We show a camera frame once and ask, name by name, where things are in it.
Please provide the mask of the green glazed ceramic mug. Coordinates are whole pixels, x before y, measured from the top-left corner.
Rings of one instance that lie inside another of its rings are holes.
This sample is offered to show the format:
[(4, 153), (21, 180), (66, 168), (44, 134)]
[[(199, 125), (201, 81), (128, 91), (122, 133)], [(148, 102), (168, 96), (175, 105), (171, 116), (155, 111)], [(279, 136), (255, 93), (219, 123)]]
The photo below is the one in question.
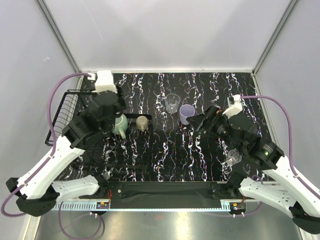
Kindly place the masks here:
[(121, 116), (115, 119), (115, 125), (112, 133), (114, 135), (119, 135), (122, 139), (125, 139), (128, 125), (129, 125), (129, 122), (127, 117), (124, 114), (122, 114)]

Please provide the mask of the small beige mug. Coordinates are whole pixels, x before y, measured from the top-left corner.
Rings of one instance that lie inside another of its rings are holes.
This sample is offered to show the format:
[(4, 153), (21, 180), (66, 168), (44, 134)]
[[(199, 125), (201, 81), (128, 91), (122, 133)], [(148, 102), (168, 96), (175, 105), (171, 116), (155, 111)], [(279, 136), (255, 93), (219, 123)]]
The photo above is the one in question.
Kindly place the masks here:
[(141, 115), (136, 118), (136, 127), (138, 130), (144, 132), (148, 129), (149, 127), (149, 122), (146, 116)]

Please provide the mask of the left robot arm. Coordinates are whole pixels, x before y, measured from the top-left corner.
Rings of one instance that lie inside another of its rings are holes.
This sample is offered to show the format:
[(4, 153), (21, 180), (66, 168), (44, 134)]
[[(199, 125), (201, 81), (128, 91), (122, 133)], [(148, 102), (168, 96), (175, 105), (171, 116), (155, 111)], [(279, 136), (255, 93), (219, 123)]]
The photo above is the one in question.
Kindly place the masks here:
[(22, 214), (39, 217), (56, 203), (82, 196), (101, 199), (107, 195), (107, 182), (98, 173), (83, 178), (56, 181), (60, 173), (87, 149), (102, 141), (115, 128), (116, 118), (126, 109), (120, 86), (92, 97), (88, 106), (55, 137), (49, 151), (28, 173), (11, 177), (6, 186), (16, 195)]

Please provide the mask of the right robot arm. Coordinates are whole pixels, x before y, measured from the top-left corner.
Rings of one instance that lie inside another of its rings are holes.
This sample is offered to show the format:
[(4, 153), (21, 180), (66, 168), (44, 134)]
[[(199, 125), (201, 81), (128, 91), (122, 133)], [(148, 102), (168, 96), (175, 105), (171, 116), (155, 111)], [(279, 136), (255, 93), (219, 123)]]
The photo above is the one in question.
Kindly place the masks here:
[(243, 128), (233, 127), (221, 109), (211, 106), (204, 114), (186, 119), (195, 131), (210, 138), (219, 138), (237, 151), (242, 160), (280, 184), (279, 192), (240, 173), (231, 177), (226, 192), (233, 199), (241, 195), (263, 202), (289, 216), (302, 230), (320, 233), (320, 190), (294, 166), (272, 141)]

